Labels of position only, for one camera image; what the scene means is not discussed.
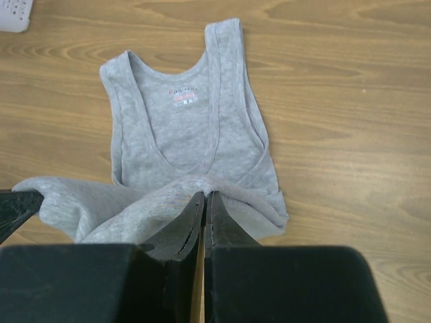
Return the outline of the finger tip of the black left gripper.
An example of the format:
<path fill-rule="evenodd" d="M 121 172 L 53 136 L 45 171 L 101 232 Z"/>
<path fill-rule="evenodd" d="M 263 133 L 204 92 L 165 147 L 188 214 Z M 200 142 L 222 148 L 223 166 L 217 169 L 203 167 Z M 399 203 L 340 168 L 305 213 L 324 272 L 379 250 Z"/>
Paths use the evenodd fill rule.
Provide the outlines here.
<path fill-rule="evenodd" d="M 1 243 L 40 210 L 43 200 L 36 190 L 1 190 Z"/>

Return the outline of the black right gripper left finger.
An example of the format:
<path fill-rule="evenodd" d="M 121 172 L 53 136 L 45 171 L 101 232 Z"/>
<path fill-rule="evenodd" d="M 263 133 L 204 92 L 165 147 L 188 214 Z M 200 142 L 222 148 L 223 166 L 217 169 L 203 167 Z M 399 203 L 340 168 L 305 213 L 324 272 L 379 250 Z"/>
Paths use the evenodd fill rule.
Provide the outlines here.
<path fill-rule="evenodd" d="M 197 192 L 174 220 L 144 242 L 145 303 L 152 322 L 189 322 L 205 195 Z"/>

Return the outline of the grey tank top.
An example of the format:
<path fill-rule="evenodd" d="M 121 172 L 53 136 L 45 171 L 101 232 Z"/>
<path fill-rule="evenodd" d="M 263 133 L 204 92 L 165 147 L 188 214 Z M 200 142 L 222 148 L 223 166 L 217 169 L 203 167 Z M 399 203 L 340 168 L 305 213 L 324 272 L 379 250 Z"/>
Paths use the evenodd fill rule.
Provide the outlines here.
<path fill-rule="evenodd" d="M 130 50 L 100 68 L 112 110 L 112 183 L 39 176 L 14 190 L 44 200 L 43 223 L 76 243 L 140 244 L 198 192 L 218 192 L 255 239 L 285 232 L 288 213 L 246 68 L 237 18 L 205 27 L 189 70 L 165 74 Z"/>

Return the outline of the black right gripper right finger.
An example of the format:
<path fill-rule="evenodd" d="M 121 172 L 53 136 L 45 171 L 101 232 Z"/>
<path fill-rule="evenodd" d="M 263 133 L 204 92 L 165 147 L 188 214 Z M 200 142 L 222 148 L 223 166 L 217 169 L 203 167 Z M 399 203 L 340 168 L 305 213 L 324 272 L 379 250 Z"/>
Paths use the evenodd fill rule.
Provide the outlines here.
<path fill-rule="evenodd" d="M 218 191 L 211 192 L 205 209 L 205 321 L 221 322 L 228 301 L 236 301 L 236 278 L 244 248 L 258 243 L 232 218 Z"/>

